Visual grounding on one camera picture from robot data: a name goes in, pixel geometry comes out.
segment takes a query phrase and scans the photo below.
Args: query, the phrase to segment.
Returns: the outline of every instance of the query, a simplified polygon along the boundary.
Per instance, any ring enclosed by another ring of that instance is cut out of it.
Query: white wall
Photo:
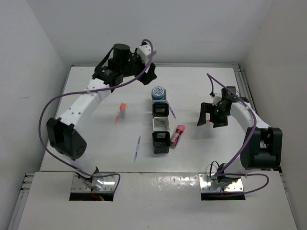
[[[66,74],[27,2],[1,0],[1,230],[8,227],[24,174],[39,170],[43,157],[37,134],[39,115],[46,102],[62,91]],[[52,105],[46,117],[54,115],[56,107]]]
[[[149,38],[156,62],[242,62],[272,0],[28,0],[60,57],[98,63]]]
[[[244,69],[258,113],[283,131],[282,170],[307,229],[307,1],[275,0]]]

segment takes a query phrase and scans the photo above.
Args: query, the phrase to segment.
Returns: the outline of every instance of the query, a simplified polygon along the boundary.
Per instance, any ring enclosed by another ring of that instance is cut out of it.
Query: pen
[[[176,119],[176,116],[175,116],[175,114],[174,114],[174,111],[173,111],[173,109],[172,109],[171,105],[169,104],[169,102],[168,102],[168,101],[166,101],[166,102],[168,103],[168,108],[169,108],[169,110],[171,111],[171,113],[172,113],[173,117]]]
[[[139,136],[138,144],[136,145],[136,150],[135,150],[135,155],[134,155],[134,161],[133,161],[133,163],[135,163],[135,161],[136,161],[136,156],[138,155],[139,146],[140,146],[140,140],[141,140],[141,136]]]

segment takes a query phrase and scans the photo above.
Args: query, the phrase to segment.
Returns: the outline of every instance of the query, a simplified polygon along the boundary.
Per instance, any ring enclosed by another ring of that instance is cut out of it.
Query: metal frame
[[[34,178],[34,173],[27,173],[24,177],[24,181],[20,189],[19,197],[15,205],[15,209],[12,214],[8,230],[18,229],[19,222],[21,220],[21,216],[24,211],[24,206],[25,206],[25,203],[27,202],[27,198],[30,192],[33,178]]]

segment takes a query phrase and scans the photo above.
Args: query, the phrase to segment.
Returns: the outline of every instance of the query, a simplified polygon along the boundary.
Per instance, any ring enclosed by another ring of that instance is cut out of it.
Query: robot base
[[[102,187],[99,190],[91,191],[89,185],[84,183],[84,180],[79,178],[78,175],[74,175],[71,185],[71,195],[69,200],[86,200],[86,201],[97,201],[95,197],[101,196],[102,201],[113,201],[114,188],[115,188],[115,177],[109,176],[99,178]]]
[[[199,173],[201,186],[201,200],[245,200],[242,180],[235,179],[229,183],[212,180],[209,173]],[[227,197],[227,195],[237,194],[237,196]]]

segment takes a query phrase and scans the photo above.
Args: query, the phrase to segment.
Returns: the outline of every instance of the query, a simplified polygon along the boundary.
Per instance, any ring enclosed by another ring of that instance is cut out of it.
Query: cable
[[[256,189],[253,189],[253,190],[250,190],[250,191],[247,191],[247,192],[230,194],[230,195],[222,195],[222,196],[219,195],[218,197],[234,197],[234,196],[241,196],[241,195],[253,193],[253,192],[259,191],[260,189],[266,187],[269,184],[269,181],[270,181],[269,177],[266,174],[263,174],[263,173],[251,173],[251,174],[247,174],[247,175],[239,174],[239,173],[223,173],[223,174],[219,174],[219,176],[264,176],[264,177],[267,178],[267,181],[263,186],[256,188]]]
[[[214,87],[213,87],[213,81],[211,78],[209,78],[210,82],[211,82],[211,93],[209,94],[211,97],[214,97]]]
[[[220,165],[219,165],[219,163],[218,163],[217,161],[212,161],[212,162],[211,162],[209,177],[210,177],[210,179],[211,179],[212,181],[216,181],[216,180],[217,180],[217,178],[216,178],[216,179],[212,179],[212,178],[211,178],[212,166],[213,166],[213,163],[214,163],[214,162],[217,164],[217,168],[220,167]]]
[[[214,80],[216,83],[218,83],[220,86],[222,86],[223,88],[225,88],[227,91],[229,91],[232,95],[236,96],[236,92],[233,92],[232,90],[230,90],[229,88],[227,88],[226,86],[224,86],[222,83],[220,83],[217,79],[215,79],[214,77],[212,77],[209,73],[207,73],[207,76],[209,77],[210,80]],[[245,106],[248,107],[248,105],[240,98],[237,97],[237,99]],[[248,137],[246,138],[246,140],[244,141],[242,147],[239,149],[239,151],[236,153],[235,156],[233,156],[233,158],[224,165],[223,168],[221,168],[219,171],[216,172],[215,176],[219,176],[222,172],[224,172],[225,169],[227,169],[235,160],[236,158],[241,154],[241,152],[245,149],[246,145],[248,144],[249,140],[251,139],[252,135],[255,132],[256,129],[256,125],[257,125],[257,119],[255,114],[253,113],[253,111],[251,110],[251,108],[248,108],[249,113],[251,114],[251,116],[253,117],[254,120],[254,125],[251,129],[251,132],[249,133]]]
[[[151,50],[154,50],[154,48],[153,48],[154,46],[153,46],[153,44],[152,44],[152,42],[151,42],[150,40],[148,40],[148,39],[143,39],[142,42],[147,42],[147,43],[150,45]],[[100,91],[106,91],[106,90],[114,90],[114,89],[121,88],[121,87],[124,87],[124,86],[126,86],[126,85],[129,85],[130,83],[132,83],[132,82],[136,81],[137,79],[139,79],[139,78],[145,73],[145,71],[149,68],[150,64],[152,63],[153,56],[154,56],[154,53],[151,52],[151,54],[150,54],[150,56],[149,56],[149,61],[148,61],[147,64],[145,65],[145,68],[144,68],[135,78],[133,78],[132,80],[130,80],[130,81],[126,82],[126,83],[123,83],[123,84],[121,84],[121,85],[112,86],[112,87],[103,88],[103,89],[90,90],[89,92],[100,92]],[[54,102],[56,99],[59,99],[59,98],[65,97],[65,96],[69,96],[69,95],[86,94],[86,93],[88,93],[88,91],[68,92],[68,93],[64,93],[64,94],[62,94],[62,95],[59,95],[59,96],[56,96],[56,97],[52,98],[52,99],[45,105],[45,107],[44,107],[44,109],[43,109],[43,111],[42,111],[42,113],[41,113],[41,115],[40,115],[40,118],[39,118],[39,122],[38,122],[38,136],[39,136],[39,140],[40,140],[40,143],[42,144],[43,148],[45,149],[45,151],[46,151],[47,153],[49,153],[52,157],[54,157],[55,159],[57,159],[58,161],[60,161],[60,162],[62,162],[62,163],[64,163],[64,164],[66,164],[66,165],[72,167],[73,169],[75,169],[75,170],[81,172],[81,173],[84,174],[84,175],[87,175],[87,176],[89,176],[89,177],[95,177],[95,178],[103,178],[103,177],[108,177],[108,176],[115,176],[115,175],[117,175],[117,176],[118,176],[118,182],[117,182],[117,185],[116,185],[116,187],[115,187],[115,189],[114,189],[114,193],[115,193],[115,191],[116,191],[116,189],[117,189],[117,187],[118,187],[118,185],[119,185],[119,182],[120,182],[120,174],[119,174],[119,173],[112,173],[112,174],[108,174],[108,175],[95,175],[95,174],[91,175],[91,174],[89,174],[89,173],[87,173],[87,172],[82,171],[81,169],[78,169],[77,167],[73,166],[72,164],[70,164],[70,163],[68,163],[68,162],[66,162],[66,161],[64,161],[64,160],[62,160],[61,158],[57,157],[55,154],[53,154],[53,153],[47,148],[47,145],[46,145],[46,144],[44,143],[44,141],[43,141],[42,132],[41,132],[41,126],[42,126],[42,120],[43,120],[44,113],[45,113],[46,109],[48,108],[48,106],[49,106],[52,102]]]
[[[102,196],[100,196],[100,195],[99,195],[99,196],[96,196],[96,195],[93,193],[93,190],[91,190],[91,196],[94,197],[94,198],[96,198],[96,199],[98,199],[98,200],[100,200],[100,201],[103,200]]]

